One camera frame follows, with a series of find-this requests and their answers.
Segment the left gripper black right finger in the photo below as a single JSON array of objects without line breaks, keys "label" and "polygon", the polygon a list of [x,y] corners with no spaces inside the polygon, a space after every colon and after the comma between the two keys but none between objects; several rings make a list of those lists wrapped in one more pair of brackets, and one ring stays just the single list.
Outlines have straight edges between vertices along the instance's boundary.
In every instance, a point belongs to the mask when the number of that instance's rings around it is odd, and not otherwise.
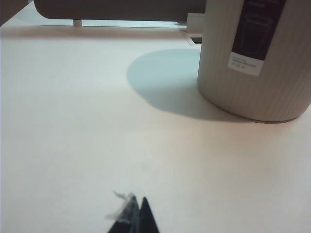
[{"label": "left gripper black right finger", "polygon": [[139,212],[139,232],[159,233],[156,221],[146,197],[143,197]]}]

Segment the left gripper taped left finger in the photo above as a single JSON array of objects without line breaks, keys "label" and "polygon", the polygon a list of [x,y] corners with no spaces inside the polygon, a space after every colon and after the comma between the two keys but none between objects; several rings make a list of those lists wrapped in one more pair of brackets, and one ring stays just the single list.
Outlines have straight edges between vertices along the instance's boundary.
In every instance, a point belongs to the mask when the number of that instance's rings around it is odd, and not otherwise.
[{"label": "left gripper taped left finger", "polygon": [[133,193],[122,194],[116,191],[113,193],[116,197],[122,200],[122,204],[118,210],[106,216],[107,219],[114,221],[107,232],[134,233],[139,214],[139,206],[136,196]]}]

